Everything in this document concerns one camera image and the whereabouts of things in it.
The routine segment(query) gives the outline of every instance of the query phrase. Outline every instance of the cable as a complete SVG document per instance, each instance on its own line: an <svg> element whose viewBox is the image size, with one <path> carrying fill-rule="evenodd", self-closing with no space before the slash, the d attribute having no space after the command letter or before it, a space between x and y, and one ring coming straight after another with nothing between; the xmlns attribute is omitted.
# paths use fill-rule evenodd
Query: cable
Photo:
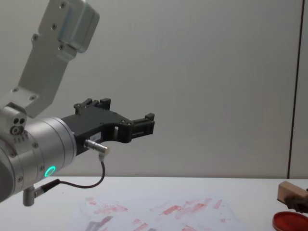
<svg viewBox="0 0 308 231"><path fill-rule="evenodd" d="M89 186L82 186L82 185L72 184L72 183L66 182L66 181L60 181L60 184L66 184L66 185L69 185L69 186L72 186L72 187L76 187L76 188L80 188L80 189L94 188L94 187L98 186L100 183L102 183L102 181L105 178L106 168L105 168L105 164L104 164L103 161L101 161L101 165L102 165L102 169L103 169L103 175L102 175L101 179L96 184L89 185Z"/></svg>

